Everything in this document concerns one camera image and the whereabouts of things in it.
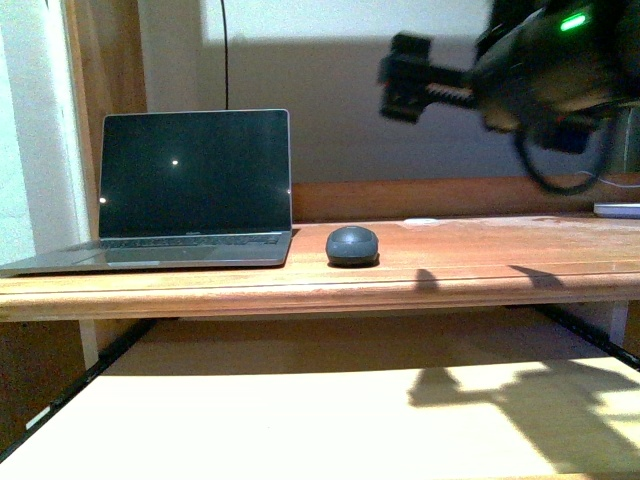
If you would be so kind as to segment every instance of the laptop keyboard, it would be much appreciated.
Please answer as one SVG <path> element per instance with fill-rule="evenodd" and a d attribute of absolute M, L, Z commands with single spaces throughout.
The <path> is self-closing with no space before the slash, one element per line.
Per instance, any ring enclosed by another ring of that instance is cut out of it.
<path fill-rule="evenodd" d="M 247 245 L 259 243 L 275 245 L 279 235 L 215 235 L 204 237 L 133 238 L 127 240 L 102 240 L 103 248 L 149 247 L 206 247 L 215 245 Z"/>

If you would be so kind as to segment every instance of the black screen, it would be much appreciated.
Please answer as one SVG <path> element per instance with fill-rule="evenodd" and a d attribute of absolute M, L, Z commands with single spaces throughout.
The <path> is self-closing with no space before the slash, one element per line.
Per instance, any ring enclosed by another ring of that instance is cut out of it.
<path fill-rule="evenodd" d="M 288 230 L 286 110 L 105 118 L 100 236 Z"/>

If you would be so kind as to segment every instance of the lower shelf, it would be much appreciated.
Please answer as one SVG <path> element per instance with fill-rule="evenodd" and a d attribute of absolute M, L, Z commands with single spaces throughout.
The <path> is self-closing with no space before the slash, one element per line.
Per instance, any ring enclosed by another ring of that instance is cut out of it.
<path fill-rule="evenodd" d="M 627 478 L 639 447 L 640 373 L 529 310 L 164 321 L 0 476 Z"/>

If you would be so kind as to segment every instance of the computer mouse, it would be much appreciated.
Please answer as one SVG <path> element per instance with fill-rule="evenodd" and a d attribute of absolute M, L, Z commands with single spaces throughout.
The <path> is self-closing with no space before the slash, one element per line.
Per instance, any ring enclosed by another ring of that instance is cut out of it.
<path fill-rule="evenodd" d="M 332 266 L 370 267 L 378 261 L 378 237 L 364 227 L 338 228 L 329 234 L 326 252 Z"/>

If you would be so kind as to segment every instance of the silver laptop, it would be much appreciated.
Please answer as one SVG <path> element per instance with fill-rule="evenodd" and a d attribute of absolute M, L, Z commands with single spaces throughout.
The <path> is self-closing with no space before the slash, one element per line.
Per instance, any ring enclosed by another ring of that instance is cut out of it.
<path fill-rule="evenodd" d="M 1 275 L 285 262 L 286 110 L 110 115 L 100 240 L 0 266 Z"/>

